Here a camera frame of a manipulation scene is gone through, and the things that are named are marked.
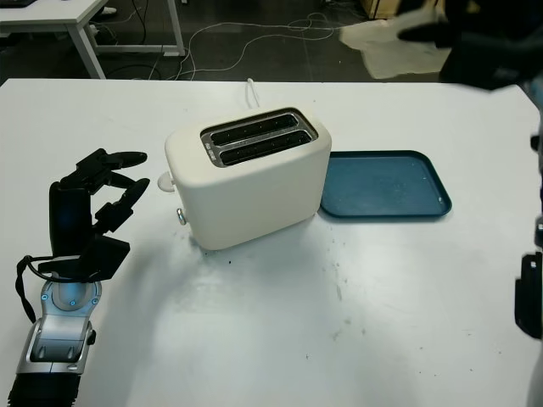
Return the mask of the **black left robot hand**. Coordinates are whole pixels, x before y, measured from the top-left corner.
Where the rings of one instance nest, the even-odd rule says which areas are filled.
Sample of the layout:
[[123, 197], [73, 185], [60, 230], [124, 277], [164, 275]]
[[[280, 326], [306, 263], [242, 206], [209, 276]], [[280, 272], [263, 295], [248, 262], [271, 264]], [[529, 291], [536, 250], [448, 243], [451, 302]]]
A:
[[[51, 282], [90, 283], [111, 279], [130, 251], [130, 244], [108, 237], [133, 214], [132, 207], [150, 180], [119, 174], [146, 161], [143, 152], [107, 153], [99, 148], [76, 164], [76, 170], [49, 188], [49, 236], [52, 255], [32, 271]], [[101, 187], [124, 192], [114, 203], [91, 213], [91, 197]]]

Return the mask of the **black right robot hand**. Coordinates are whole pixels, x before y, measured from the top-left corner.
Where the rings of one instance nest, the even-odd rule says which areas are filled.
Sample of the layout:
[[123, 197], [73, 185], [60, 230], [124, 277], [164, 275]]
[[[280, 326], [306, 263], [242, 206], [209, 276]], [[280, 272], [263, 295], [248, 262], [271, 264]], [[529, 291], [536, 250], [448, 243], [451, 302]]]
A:
[[450, 50], [443, 83], [488, 91], [542, 76], [541, 1], [444, 1], [444, 16], [398, 32], [404, 42]]

